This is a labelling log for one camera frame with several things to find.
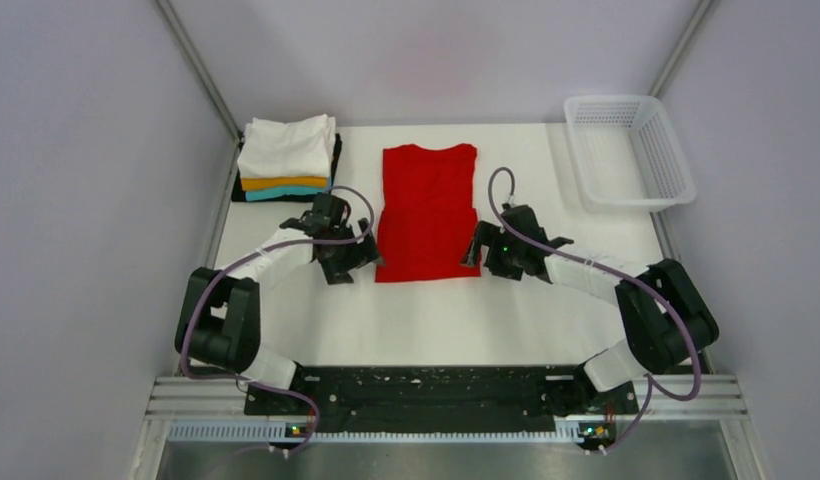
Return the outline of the red t shirt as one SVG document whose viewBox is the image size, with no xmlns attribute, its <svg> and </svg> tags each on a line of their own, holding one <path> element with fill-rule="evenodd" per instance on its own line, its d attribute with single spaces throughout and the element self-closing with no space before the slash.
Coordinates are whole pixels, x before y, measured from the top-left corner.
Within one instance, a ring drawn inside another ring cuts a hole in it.
<svg viewBox="0 0 820 480">
<path fill-rule="evenodd" d="M 384 205 L 376 241 L 384 264 L 377 283 L 480 275 L 461 264 L 478 222 L 473 204 L 477 148 L 461 143 L 432 150 L 416 144 L 382 155 Z"/>
</svg>

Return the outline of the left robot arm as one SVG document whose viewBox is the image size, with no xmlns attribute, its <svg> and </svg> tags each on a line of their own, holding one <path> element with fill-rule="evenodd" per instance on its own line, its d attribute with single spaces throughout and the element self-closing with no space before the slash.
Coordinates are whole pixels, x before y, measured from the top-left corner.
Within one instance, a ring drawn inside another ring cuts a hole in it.
<svg viewBox="0 0 820 480">
<path fill-rule="evenodd" d="M 379 261 L 370 219 L 356 227 L 344 210 L 307 211 L 282 222 L 267 241 L 221 269 L 192 272 L 175 334 L 181 372 L 190 379 L 234 379 L 268 389 L 283 413 L 305 404 L 300 365 L 262 339 L 262 296 L 296 270 L 320 266 L 330 285 L 352 282 L 351 273 Z"/>
</svg>

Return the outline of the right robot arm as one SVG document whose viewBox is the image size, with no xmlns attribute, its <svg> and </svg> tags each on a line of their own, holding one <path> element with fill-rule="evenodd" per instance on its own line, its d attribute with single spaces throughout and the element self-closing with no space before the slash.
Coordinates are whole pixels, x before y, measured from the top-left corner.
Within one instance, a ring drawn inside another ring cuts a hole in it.
<svg viewBox="0 0 820 480">
<path fill-rule="evenodd" d="M 527 205 L 505 205 L 493 224 L 479 222 L 461 263 L 483 266 L 492 275 L 519 281 L 528 275 L 569 287 L 619 311 L 624 338 L 576 366 L 564 382 L 558 409 L 598 412 L 613 390 L 639 377 L 656 387 L 656 376 L 690 361 L 689 392 L 664 395 L 694 399 L 702 385 L 697 355 L 719 329 L 684 266 L 673 259 L 644 264 L 584 250 L 566 237 L 550 238 Z"/>
</svg>

